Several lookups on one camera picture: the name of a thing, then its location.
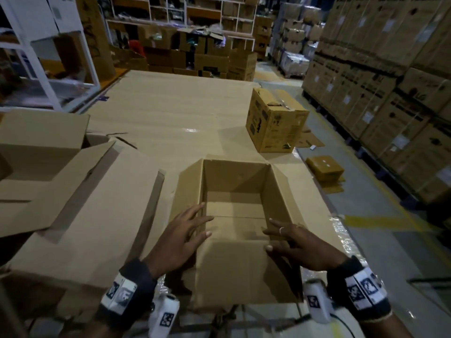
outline wrist strap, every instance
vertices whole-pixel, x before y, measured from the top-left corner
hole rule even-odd
[[[147,266],[135,258],[117,274],[113,285],[103,296],[95,320],[119,331],[129,330],[152,305],[156,280]]]
[[[327,272],[327,291],[360,322],[378,321],[392,312],[385,288],[355,256]]]

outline warehouse aisle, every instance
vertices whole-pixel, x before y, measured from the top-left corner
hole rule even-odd
[[[259,62],[257,71],[270,72],[272,66]],[[344,192],[328,195],[328,198],[339,214],[351,216],[348,230],[373,271],[384,281],[394,311],[415,337],[448,337],[449,316],[412,288],[406,279],[449,277],[451,252],[435,239],[432,228],[399,206],[399,199],[375,179],[373,172],[355,157],[330,123],[314,111],[301,96],[302,81],[258,82],[268,89],[286,90],[311,111],[307,125],[325,147],[313,151],[300,148],[298,153],[303,159],[331,155],[345,169]],[[451,291],[441,291],[439,295],[430,287],[425,287],[425,291],[451,309]]]

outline hand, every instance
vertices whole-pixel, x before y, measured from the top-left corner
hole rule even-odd
[[[338,267],[349,257],[329,243],[324,242],[304,227],[292,223],[282,223],[269,219],[278,229],[265,229],[263,233],[272,236],[282,236],[294,241],[296,247],[288,248],[279,245],[269,245],[265,249],[268,254],[279,254],[299,262],[302,267],[321,271]]]
[[[198,226],[214,219],[213,216],[196,217],[197,212],[204,206],[205,203],[193,205],[168,224],[149,255],[143,260],[149,267],[152,277],[159,278],[181,267],[211,236],[211,231],[202,231],[189,240]]]

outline right hand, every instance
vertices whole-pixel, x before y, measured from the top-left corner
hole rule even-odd
[[[304,227],[269,219],[277,229],[265,229],[263,233],[282,236],[296,244],[295,248],[271,244],[265,247],[268,254],[278,254],[297,261],[302,267],[314,271],[338,267],[349,257],[342,251],[323,241]]]

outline concrete floor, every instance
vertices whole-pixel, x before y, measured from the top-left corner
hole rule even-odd
[[[274,67],[267,62],[259,62],[257,71],[271,73]],[[415,338],[445,338],[451,331],[451,319],[424,295],[406,283],[413,277],[443,277],[451,276],[451,252],[443,248],[435,239],[434,232],[416,216],[402,209],[390,190],[373,176],[372,171],[354,156],[351,148],[335,133],[326,119],[316,113],[312,106],[300,96],[302,81],[282,80],[260,81],[268,89],[283,89],[295,97],[304,107],[311,111],[307,125],[312,132],[325,144],[315,150],[298,149],[302,158],[315,155],[331,155],[345,168],[343,183],[344,192],[328,195],[331,203],[341,215],[361,218],[359,225],[353,221],[347,229],[366,256],[367,261],[386,285],[393,310],[408,326]],[[362,219],[378,219],[365,222]],[[451,308],[451,291],[441,291],[437,294],[426,286],[426,294],[440,305]],[[302,314],[307,313],[305,305],[301,305]],[[357,322],[347,310],[337,312],[351,328],[356,337],[362,337]],[[237,319],[259,321],[265,319],[297,318],[299,313],[294,304],[248,306],[245,312],[237,311]],[[209,315],[184,315],[180,318],[182,324],[211,323]],[[41,328],[32,330],[32,337],[56,337],[55,327],[50,333],[51,322],[42,323]],[[229,335],[234,338],[273,337],[263,329],[231,330]],[[284,337],[351,337],[350,333],[337,321],[330,325],[305,322],[295,328],[280,334]],[[177,338],[207,337],[208,332],[172,334]]]
[[[257,70],[270,72],[272,65],[260,62]],[[325,147],[315,150],[299,148],[298,152],[304,159],[330,155],[344,167],[344,192],[328,195],[338,213],[388,218],[386,221],[381,219],[380,225],[374,225],[375,221],[372,221],[368,226],[348,226],[347,229],[372,270],[384,281],[395,312],[416,338],[449,337],[450,317],[407,284],[406,279],[451,276],[451,251],[436,240],[434,232],[425,223],[399,206],[399,199],[375,179],[373,172],[355,157],[354,151],[344,144],[330,123],[314,111],[301,96],[302,81],[260,83],[268,89],[286,90],[311,110],[307,125]],[[386,222],[400,225],[391,228]],[[437,294],[429,285],[424,288],[430,297],[447,307],[448,311],[451,309],[451,291]]]

